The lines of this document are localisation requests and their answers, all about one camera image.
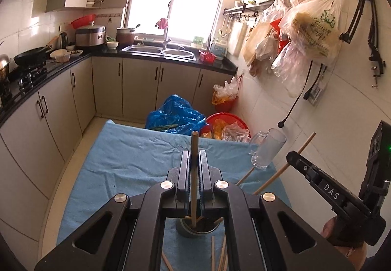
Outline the wooden chopstick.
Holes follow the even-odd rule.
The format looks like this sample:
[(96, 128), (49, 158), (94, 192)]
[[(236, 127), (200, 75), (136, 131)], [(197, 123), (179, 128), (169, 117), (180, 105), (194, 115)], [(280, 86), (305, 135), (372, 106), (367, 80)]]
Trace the wooden chopstick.
[(250, 170), (236, 183), (237, 186), (240, 186), (255, 170), (255, 167), (251, 167)]
[(226, 249), (227, 249), (226, 237), (224, 237), (223, 238), (223, 243), (222, 243), (222, 246), (221, 246), (221, 253), (220, 253), (220, 257), (219, 257), (219, 263), (218, 263), (218, 267), (217, 267), (218, 271), (222, 271), (223, 268), (224, 268), (224, 264), (225, 264), (225, 260), (226, 260)]
[(211, 271), (215, 271), (215, 237), (211, 237)]
[(167, 267), (168, 271), (174, 271), (174, 268), (171, 266), (171, 263), (167, 259), (166, 255), (162, 252), (161, 253), (162, 260), (164, 261), (165, 266)]
[(195, 229), (197, 224), (198, 140), (199, 140), (199, 133), (197, 131), (192, 131), (190, 201), (191, 201), (191, 220), (192, 220), (193, 229)]
[[(302, 154), (302, 152), (306, 149), (306, 147), (309, 145), (309, 143), (312, 142), (313, 138), (316, 136), (316, 132), (313, 132), (307, 140), (304, 142), (304, 144), (299, 148), (298, 154)], [(257, 190), (255, 190), (252, 194), (253, 195), (259, 195), (263, 190), (265, 190), (270, 184), (272, 184), (277, 178), (279, 178), (290, 166), (289, 163), (286, 163), (282, 168), (280, 168), (271, 178), (269, 178), (261, 187), (259, 187)]]

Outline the black utensil holder cup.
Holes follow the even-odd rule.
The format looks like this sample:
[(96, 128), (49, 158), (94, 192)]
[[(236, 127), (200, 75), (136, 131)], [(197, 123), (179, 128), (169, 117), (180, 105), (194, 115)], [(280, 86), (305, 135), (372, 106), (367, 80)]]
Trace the black utensil holder cup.
[(202, 218), (196, 223), (195, 227), (192, 227), (192, 221), (190, 219), (177, 219), (176, 231), (185, 238), (198, 238), (204, 235), (210, 234), (219, 227), (218, 223), (208, 218)]

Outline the blue towel table cover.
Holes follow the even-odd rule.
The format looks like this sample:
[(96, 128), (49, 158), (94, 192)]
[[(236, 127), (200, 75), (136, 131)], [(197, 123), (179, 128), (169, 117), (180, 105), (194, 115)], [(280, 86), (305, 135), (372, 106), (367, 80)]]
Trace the blue towel table cover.
[[(61, 243), (114, 195), (143, 194), (180, 165), (190, 137), (107, 121), (93, 143), (65, 207), (57, 241)], [(163, 252), (174, 270), (210, 270), (211, 249), (221, 250), (224, 227), (210, 235), (185, 238), (166, 220)]]

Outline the clear glass mug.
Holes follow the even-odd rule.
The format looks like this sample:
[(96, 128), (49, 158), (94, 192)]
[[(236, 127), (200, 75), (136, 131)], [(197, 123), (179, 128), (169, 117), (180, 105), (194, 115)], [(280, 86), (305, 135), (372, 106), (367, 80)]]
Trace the clear glass mug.
[(249, 142), (251, 164), (258, 169), (266, 169), (286, 143), (286, 136), (275, 128), (267, 132), (259, 131)]

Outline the red plastic basin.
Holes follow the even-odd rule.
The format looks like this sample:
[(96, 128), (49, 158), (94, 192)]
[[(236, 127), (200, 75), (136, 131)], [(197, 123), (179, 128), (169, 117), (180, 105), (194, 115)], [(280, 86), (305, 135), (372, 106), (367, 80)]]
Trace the red plastic basin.
[(248, 143), (251, 133), (246, 123), (232, 113), (214, 113), (206, 119), (201, 136), (207, 139)]

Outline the blue plastic bag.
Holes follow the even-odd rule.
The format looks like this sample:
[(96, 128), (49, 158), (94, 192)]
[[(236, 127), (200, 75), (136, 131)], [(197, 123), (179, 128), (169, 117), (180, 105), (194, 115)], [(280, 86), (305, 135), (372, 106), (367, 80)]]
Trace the blue plastic bag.
[(145, 128), (171, 134), (191, 135), (206, 125), (206, 116), (192, 108), (190, 102), (174, 94), (148, 114)]

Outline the clear plastic bag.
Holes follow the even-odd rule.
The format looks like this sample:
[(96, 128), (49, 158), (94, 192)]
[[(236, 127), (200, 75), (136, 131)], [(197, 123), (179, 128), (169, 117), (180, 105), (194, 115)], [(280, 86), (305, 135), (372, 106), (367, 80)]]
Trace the clear plastic bag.
[(289, 97), (302, 92), (312, 62), (292, 42), (288, 43), (274, 60), (271, 69), (286, 89)]

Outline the red small basket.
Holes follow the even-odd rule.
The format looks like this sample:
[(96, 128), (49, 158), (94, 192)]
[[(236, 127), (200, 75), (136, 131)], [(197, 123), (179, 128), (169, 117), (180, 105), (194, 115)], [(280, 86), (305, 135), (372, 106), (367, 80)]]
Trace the red small basket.
[(216, 56), (211, 52), (200, 49), (199, 50), (199, 59), (204, 64), (212, 65), (216, 59)]

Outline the steel double sink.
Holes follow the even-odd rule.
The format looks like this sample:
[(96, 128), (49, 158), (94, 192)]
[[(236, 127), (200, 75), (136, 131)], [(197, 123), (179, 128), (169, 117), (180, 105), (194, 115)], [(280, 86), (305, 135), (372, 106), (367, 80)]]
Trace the steel double sink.
[(121, 50), (123, 53), (153, 56), (153, 57), (168, 57), (175, 60), (197, 61), (195, 54), (183, 49), (163, 49), (161, 47), (133, 45), (127, 46)]

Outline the white printed plastic bag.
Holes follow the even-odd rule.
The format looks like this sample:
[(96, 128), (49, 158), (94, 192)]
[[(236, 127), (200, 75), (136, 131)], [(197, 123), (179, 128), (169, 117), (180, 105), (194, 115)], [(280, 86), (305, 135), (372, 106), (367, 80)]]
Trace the white printed plastic bag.
[(279, 27), (312, 61), (329, 66), (337, 56), (342, 0), (305, 0), (288, 10)]

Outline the brown cooking pot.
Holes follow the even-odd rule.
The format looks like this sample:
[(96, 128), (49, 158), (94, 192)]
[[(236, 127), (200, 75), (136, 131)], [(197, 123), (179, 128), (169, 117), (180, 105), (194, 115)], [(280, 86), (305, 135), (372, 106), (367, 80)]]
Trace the brown cooking pot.
[(137, 24), (136, 27), (123, 27), (117, 28), (116, 40), (121, 46), (132, 45), (135, 40), (135, 30), (141, 25)]

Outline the black wok pan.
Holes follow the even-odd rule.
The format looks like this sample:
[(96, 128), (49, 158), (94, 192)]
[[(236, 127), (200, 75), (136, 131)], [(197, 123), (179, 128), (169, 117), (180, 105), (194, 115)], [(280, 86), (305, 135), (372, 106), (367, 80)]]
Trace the black wok pan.
[(41, 65), (46, 62), (46, 53), (51, 50), (51, 47), (37, 47), (14, 57), (15, 63), (22, 67), (28, 68), (30, 66)]

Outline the silver rice cooker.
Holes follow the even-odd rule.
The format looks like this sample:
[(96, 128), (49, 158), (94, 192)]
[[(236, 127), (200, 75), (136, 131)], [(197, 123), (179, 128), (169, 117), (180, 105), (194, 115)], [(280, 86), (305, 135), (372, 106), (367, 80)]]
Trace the silver rice cooker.
[(86, 25), (76, 29), (76, 47), (95, 47), (105, 43), (106, 27), (103, 25)]

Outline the steel kettle pot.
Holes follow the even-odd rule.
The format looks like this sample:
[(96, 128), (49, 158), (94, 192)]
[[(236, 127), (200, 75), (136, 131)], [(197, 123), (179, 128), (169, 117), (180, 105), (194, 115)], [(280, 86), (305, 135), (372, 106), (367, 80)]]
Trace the steel kettle pot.
[(0, 83), (3, 83), (8, 78), (10, 61), (6, 54), (0, 55)]

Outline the red colander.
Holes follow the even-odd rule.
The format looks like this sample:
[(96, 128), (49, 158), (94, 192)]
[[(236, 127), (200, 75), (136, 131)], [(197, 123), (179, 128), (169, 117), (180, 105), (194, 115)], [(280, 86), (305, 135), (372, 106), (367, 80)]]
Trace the red colander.
[(80, 27), (84, 27), (87, 25), (90, 25), (92, 22), (96, 20), (96, 15), (95, 14), (89, 14), (87, 16), (83, 16), (81, 18), (77, 18), (74, 20), (71, 25), (74, 29), (78, 29)]

